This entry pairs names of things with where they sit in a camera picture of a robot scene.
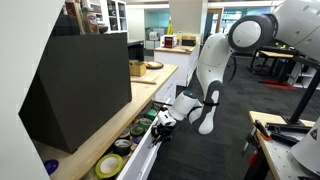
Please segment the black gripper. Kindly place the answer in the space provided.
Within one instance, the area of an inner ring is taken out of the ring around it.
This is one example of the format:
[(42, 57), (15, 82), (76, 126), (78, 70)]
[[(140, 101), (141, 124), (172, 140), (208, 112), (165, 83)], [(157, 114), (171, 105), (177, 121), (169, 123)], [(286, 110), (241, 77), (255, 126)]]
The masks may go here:
[(173, 131), (173, 126), (168, 125), (153, 125), (151, 128), (151, 134), (154, 139), (159, 140), (171, 140), (172, 136), (171, 133)]

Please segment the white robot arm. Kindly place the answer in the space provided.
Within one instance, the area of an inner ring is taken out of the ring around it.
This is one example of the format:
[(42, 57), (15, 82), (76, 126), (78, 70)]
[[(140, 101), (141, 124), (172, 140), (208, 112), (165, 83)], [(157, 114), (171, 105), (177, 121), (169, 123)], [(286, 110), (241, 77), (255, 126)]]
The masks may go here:
[(228, 34), (209, 36), (196, 69), (203, 99), (183, 91), (162, 117), (174, 122), (188, 118), (197, 133), (210, 134), (220, 108), (228, 61), (237, 52), (259, 49), (274, 39), (297, 49), (303, 61), (319, 63), (319, 12), (320, 0), (284, 0), (269, 14), (239, 19)]

